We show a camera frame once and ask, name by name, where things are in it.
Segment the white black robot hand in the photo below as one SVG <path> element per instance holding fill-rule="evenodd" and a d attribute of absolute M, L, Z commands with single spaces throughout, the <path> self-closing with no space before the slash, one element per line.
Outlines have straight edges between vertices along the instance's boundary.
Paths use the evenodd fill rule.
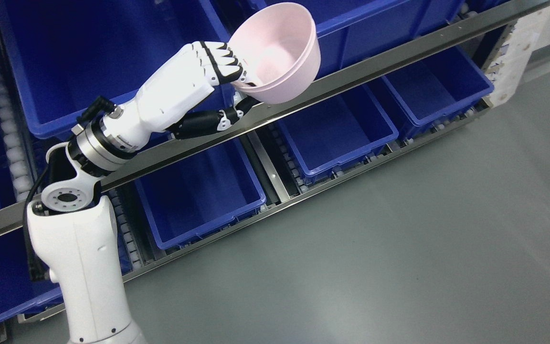
<path fill-rule="evenodd" d="M 225 42 L 195 41 L 167 60 L 128 102 L 119 115 L 107 115 L 100 130 L 116 148 L 140 150 L 155 132 L 169 131 L 175 139 L 192 139 L 225 131 L 258 104 L 245 97 L 217 110 L 195 111 L 221 85 L 244 81 L 247 72 Z"/>

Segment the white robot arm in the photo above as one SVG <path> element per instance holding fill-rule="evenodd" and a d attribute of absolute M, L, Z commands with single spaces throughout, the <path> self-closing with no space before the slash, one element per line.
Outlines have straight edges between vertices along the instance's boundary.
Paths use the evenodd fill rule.
<path fill-rule="evenodd" d="M 47 151 L 47 186 L 25 206 L 32 248 L 63 294 L 70 344 L 147 342 L 125 294 L 114 207 L 100 191 L 101 181 L 147 144 L 151 131 L 139 104 L 135 97 L 90 105 L 87 126 Z"/>

